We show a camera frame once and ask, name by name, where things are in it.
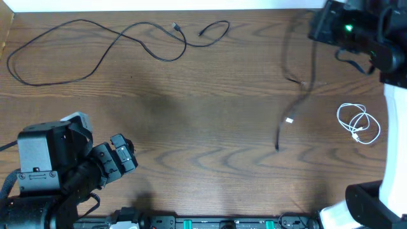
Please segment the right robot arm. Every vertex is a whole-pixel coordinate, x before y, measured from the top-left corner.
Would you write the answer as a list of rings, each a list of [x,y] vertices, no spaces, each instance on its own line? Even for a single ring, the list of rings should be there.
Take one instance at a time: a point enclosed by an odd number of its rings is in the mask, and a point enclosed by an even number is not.
[[[406,228],[406,1],[326,1],[308,37],[336,46],[336,60],[376,76],[366,101],[387,116],[383,176],[350,184],[311,228]]]

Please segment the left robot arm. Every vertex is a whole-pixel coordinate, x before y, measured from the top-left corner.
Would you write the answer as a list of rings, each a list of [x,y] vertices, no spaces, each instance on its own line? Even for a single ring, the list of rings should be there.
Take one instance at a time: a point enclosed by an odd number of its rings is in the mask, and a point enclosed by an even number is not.
[[[20,168],[1,189],[1,228],[72,228],[77,206],[94,190],[138,166],[134,145],[122,134],[93,145],[80,121],[31,125],[17,137]]]

